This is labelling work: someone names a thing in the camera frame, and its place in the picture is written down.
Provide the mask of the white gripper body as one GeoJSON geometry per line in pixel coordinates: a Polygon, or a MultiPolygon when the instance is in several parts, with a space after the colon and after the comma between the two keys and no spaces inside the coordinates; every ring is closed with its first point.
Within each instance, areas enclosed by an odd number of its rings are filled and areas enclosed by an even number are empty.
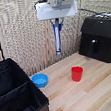
{"type": "Polygon", "coordinates": [[[41,21],[74,16],[78,12],[75,0],[62,1],[61,4],[57,6],[51,6],[47,2],[37,3],[35,7],[37,19],[41,21]]]}

